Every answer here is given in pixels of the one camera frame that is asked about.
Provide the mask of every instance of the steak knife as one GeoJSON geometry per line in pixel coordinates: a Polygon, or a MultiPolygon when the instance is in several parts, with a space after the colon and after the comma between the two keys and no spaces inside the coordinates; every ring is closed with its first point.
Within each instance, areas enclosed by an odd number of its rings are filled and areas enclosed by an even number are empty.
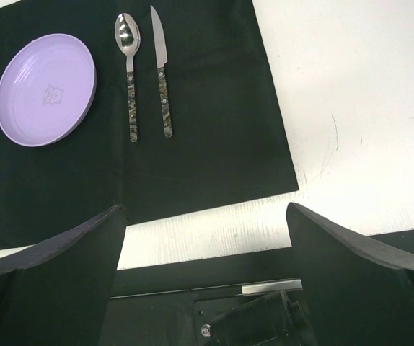
{"type": "Polygon", "coordinates": [[[169,92],[165,78],[165,64],[167,63],[167,47],[165,45],[164,29],[156,9],[151,6],[152,29],[154,32],[154,45],[156,47],[157,78],[159,80],[159,95],[161,98],[162,120],[166,138],[173,136],[172,116],[169,107],[169,92]]]}

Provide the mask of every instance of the knife handle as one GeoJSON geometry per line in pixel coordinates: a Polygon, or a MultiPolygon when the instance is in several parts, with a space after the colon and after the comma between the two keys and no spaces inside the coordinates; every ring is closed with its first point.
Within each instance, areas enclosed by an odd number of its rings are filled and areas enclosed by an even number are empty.
{"type": "Polygon", "coordinates": [[[165,67],[159,67],[157,69],[157,78],[159,80],[159,95],[161,97],[164,133],[166,138],[171,138],[173,136],[172,116],[170,115],[169,91],[167,88],[167,80],[165,79],[165,67]]]}
{"type": "Polygon", "coordinates": [[[136,98],[135,98],[135,75],[127,72],[127,94],[128,94],[128,123],[130,125],[130,141],[138,142],[138,123],[136,122],[136,98]]]}

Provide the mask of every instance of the plate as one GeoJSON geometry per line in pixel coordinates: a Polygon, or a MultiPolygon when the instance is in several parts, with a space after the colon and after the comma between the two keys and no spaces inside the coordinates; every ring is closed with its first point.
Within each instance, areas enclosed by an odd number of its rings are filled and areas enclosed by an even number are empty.
{"type": "Polygon", "coordinates": [[[22,146],[45,146],[70,134],[96,88],[92,55],[78,38],[46,35],[10,61],[0,79],[0,127],[22,146]]]}

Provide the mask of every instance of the white table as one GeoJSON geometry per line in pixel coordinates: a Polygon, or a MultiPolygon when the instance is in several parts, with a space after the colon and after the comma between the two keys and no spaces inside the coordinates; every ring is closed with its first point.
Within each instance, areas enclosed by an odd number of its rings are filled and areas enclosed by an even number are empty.
{"type": "Polygon", "coordinates": [[[362,234],[414,229],[414,0],[254,5],[300,191],[128,227],[119,269],[289,247],[291,201],[362,234]]]}

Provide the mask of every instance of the spoon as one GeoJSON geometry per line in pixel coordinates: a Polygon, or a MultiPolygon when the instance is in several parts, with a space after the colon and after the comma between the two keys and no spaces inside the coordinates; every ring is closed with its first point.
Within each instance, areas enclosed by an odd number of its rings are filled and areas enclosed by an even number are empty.
{"type": "Polygon", "coordinates": [[[138,142],[138,123],[136,121],[135,75],[133,57],[140,48],[141,36],[138,25],[131,15],[121,13],[115,21],[115,41],[127,57],[128,122],[130,141],[138,142]]]}

